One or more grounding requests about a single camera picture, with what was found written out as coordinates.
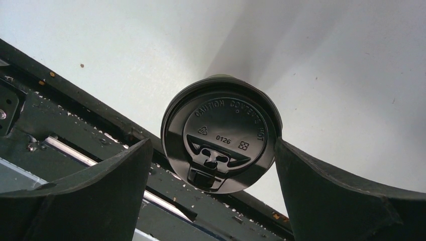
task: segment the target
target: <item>number 0126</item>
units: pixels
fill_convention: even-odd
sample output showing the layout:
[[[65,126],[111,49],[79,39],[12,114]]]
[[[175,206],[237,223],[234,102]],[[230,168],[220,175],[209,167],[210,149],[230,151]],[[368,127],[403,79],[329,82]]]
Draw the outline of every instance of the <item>number 0126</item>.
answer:
[[[216,136],[216,140],[220,140],[221,142],[223,142],[223,143],[226,143],[226,144],[229,144],[229,143],[231,143],[231,139],[228,139],[228,138],[226,138],[226,137],[221,137],[221,136]]]

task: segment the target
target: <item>white table surface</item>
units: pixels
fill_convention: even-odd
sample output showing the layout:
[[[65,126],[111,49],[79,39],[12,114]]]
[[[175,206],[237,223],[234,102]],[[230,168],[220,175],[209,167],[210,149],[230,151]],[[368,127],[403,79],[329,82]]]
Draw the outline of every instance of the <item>white table surface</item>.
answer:
[[[426,192],[425,1],[0,0],[0,38],[156,135],[178,91],[233,75],[293,145]],[[287,213],[275,166],[247,191]]]

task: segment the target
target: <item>white surface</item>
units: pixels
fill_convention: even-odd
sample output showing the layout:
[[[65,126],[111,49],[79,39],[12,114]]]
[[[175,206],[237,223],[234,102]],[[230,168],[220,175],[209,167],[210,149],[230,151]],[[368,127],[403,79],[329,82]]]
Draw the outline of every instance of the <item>white surface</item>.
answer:
[[[0,38],[156,135],[179,90],[233,75],[290,143],[426,191],[424,1],[0,0]],[[247,191],[286,213],[275,167]]]

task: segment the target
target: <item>black plastic lid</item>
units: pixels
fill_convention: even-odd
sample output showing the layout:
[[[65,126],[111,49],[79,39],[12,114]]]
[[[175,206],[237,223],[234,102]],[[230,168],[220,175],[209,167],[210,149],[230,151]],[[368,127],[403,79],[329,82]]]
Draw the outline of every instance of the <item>black plastic lid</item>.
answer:
[[[231,76],[212,76],[178,93],[161,139],[176,174],[211,193],[241,191],[274,162],[282,121],[271,99]]]

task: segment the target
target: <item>black metal frame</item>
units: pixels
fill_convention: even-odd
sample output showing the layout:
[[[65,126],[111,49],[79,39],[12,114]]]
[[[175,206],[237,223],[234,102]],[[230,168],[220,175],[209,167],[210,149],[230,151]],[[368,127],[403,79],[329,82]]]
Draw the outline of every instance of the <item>black metal frame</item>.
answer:
[[[3,85],[10,85],[25,95],[25,107],[15,124],[16,145],[11,151],[0,148],[0,156],[39,174],[47,181],[81,170],[84,166],[60,157],[53,150],[28,153],[20,148],[28,144],[27,134],[36,139],[55,133],[95,160],[105,160],[150,138],[154,147],[152,170],[147,190],[175,203],[197,221],[186,221],[158,208],[144,204],[137,228],[160,240],[293,240],[289,220],[273,208],[242,191],[210,195],[172,175],[160,139],[122,116],[87,92],[48,69],[23,52],[0,40],[0,59],[10,66],[0,67]],[[105,138],[104,132],[117,142]],[[4,147],[0,138],[0,147]],[[51,160],[60,163],[51,166]]]

